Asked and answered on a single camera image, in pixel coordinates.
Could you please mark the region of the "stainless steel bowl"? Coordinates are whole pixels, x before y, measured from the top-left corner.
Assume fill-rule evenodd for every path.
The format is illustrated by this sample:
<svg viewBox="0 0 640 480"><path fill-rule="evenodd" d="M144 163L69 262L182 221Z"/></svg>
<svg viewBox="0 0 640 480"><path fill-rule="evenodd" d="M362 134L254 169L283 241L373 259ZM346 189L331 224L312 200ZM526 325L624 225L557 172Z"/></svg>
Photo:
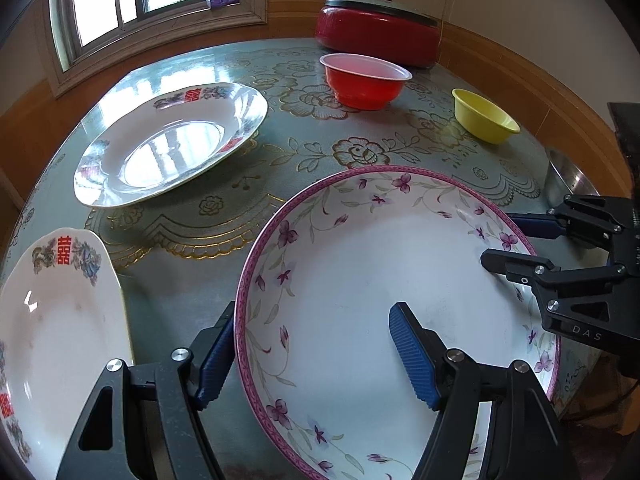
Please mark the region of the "stainless steel bowl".
<svg viewBox="0 0 640 480"><path fill-rule="evenodd" d="M548 169L542 194L550 207L558 206L570 194L598 196L599 192L582 170L563 152L546 148Z"/></svg>

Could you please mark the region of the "grey pot lid red knob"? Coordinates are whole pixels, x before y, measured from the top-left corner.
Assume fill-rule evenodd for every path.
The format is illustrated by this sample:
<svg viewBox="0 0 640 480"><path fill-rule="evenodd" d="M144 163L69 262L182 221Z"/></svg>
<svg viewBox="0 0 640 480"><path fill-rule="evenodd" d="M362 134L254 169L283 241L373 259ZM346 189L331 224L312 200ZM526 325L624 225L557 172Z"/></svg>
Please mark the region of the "grey pot lid red knob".
<svg viewBox="0 0 640 480"><path fill-rule="evenodd" d="M421 25L434 27L438 25L436 18L408 9L392 0L326 0L324 5L329 8L349 9L403 18Z"/></svg>

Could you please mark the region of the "window with grey frame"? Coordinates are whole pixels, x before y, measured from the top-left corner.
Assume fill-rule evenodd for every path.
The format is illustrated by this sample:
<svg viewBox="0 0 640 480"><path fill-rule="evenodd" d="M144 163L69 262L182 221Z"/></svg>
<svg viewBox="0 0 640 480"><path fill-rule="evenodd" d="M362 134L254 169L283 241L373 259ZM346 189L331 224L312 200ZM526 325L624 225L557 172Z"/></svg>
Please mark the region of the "window with grey frame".
<svg viewBox="0 0 640 480"><path fill-rule="evenodd" d="M186 38L262 25L267 0L209 10L206 0L35 0L37 46L49 87L62 96L109 67Z"/></svg>

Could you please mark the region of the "purple floral rimmed plate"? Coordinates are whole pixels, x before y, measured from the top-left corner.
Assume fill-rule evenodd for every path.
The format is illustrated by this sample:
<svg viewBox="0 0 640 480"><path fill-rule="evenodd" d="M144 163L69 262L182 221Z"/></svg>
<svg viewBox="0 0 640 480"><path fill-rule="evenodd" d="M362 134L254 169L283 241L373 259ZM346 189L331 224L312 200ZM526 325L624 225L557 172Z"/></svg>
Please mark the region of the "purple floral rimmed plate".
<svg viewBox="0 0 640 480"><path fill-rule="evenodd" d="M405 302L478 362L527 362L552 391L561 346L529 287L486 271L487 249L531 254L508 215L454 179L405 166L346 170L291 198L259 234L236 293L248 402L311 479L408 479L436 419L388 329Z"/></svg>

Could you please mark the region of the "yellow plastic bowl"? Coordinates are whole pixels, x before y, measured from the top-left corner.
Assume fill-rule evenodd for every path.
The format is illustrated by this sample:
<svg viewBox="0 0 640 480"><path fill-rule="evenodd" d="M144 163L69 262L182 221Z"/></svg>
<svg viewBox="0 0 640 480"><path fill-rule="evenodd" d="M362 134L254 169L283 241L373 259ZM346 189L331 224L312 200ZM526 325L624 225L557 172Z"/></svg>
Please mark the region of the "yellow plastic bowl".
<svg viewBox="0 0 640 480"><path fill-rule="evenodd" d="M479 94L457 88L454 98L454 118L472 136L490 144L503 144L521 132L520 125L500 106Z"/></svg>

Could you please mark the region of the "red plastic bowl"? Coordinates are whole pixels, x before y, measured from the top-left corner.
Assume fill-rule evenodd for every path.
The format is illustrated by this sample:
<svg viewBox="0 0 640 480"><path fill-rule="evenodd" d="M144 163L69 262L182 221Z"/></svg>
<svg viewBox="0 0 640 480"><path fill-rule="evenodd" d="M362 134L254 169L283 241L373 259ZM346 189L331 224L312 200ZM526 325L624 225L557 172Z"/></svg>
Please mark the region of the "red plastic bowl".
<svg viewBox="0 0 640 480"><path fill-rule="evenodd" d="M405 68L373 56L328 53L319 62L335 99L355 110L382 110L412 79Z"/></svg>

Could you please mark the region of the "red electric cooking pot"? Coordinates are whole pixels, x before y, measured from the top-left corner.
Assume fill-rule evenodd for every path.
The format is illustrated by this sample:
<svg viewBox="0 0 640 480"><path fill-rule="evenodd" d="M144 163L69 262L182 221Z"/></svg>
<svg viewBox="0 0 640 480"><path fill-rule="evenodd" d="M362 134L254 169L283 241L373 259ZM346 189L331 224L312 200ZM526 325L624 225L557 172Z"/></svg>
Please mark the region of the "red electric cooking pot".
<svg viewBox="0 0 640 480"><path fill-rule="evenodd" d="M324 6L314 38L322 47L427 68L438 60L439 28L408 18Z"/></svg>

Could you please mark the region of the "white plate red characters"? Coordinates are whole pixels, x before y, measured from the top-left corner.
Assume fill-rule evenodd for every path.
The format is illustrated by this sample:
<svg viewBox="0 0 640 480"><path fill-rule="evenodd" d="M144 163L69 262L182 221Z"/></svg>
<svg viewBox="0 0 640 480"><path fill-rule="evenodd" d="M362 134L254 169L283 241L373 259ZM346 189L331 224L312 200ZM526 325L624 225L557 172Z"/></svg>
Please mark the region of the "white plate red characters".
<svg viewBox="0 0 640 480"><path fill-rule="evenodd" d="M125 299L91 231L33 242L1 289L1 428L18 462L53 479L77 419L111 359L134 362Z"/></svg>
<svg viewBox="0 0 640 480"><path fill-rule="evenodd" d="M229 157L258 130L267 99L236 82L199 84L146 101L108 126L79 159L84 205L133 205L186 183Z"/></svg>

